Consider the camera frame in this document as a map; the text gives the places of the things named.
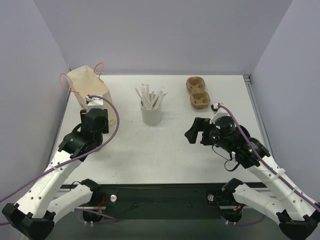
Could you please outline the beige paper takeout bag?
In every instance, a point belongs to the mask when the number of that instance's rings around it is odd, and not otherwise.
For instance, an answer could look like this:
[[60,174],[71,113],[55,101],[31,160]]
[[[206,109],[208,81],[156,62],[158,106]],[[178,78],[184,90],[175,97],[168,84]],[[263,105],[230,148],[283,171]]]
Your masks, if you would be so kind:
[[110,89],[96,74],[95,68],[84,65],[69,73],[61,73],[59,82],[63,89],[74,94],[83,110],[87,110],[86,96],[102,99],[104,110],[108,112],[108,125],[112,127],[117,123],[116,111],[111,106],[113,99]]

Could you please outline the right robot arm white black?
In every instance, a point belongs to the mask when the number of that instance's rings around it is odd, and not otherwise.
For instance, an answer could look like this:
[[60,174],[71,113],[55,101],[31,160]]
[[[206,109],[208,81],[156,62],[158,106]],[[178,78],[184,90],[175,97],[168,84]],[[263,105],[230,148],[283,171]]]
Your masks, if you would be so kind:
[[236,202],[255,209],[273,220],[291,240],[305,240],[313,233],[320,222],[320,205],[294,185],[267,148],[244,126],[236,125],[230,116],[219,117],[213,123],[196,117],[184,135],[190,144],[195,144],[198,133],[202,133],[202,145],[225,150],[237,165],[254,174],[274,194],[274,198],[268,197],[232,178],[222,187],[225,203]]

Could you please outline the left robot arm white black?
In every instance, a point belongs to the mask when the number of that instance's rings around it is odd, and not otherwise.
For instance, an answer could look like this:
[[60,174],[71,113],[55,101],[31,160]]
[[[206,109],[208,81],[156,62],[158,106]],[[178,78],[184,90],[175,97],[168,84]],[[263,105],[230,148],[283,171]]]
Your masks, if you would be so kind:
[[69,212],[86,203],[95,206],[102,200],[101,186],[88,178],[54,199],[65,180],[85,160],[77,157],[100,146],[103,135],[109,132],[106,109],[81,110],[80,119],[59,144],[47,167],[51,172],[40,177],[16,203],[7,203],[2,209],[7,221],[30,240],[46,239],[55,224]]

